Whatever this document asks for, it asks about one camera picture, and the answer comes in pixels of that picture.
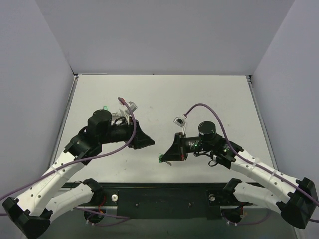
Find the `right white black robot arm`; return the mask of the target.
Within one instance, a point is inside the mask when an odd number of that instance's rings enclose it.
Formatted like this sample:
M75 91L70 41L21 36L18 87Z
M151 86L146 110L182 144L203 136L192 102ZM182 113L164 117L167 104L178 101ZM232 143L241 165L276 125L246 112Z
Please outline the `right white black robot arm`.
M255 204L278 214L291 226L305 229L318 205L314 183L286 175L252 156L242 147L228 142L216 133L216 126L204 121L198 126L197 137L176 133L172 146L160 156L160 162L185 161L188 155L209 156L217 165L252 179L259 186L231 179L223 190L223 199L229 204L236 201Z

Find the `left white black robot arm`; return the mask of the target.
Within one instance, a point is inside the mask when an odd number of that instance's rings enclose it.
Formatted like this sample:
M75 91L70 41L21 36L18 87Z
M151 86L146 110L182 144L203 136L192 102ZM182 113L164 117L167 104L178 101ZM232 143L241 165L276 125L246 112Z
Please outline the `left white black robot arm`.
M134 150L155 144L132 117L116 124L112 122L112 114L108 110L93 112L87 126L70 140L41 180L30 185L19 196L4 200L2 206L8 217L27 238L36 239L52 221L74 207L86 203L103 204L107 199L106 191L92 178L59 196L56 193L101 153L104 144L117 142L124 142L126 147Z

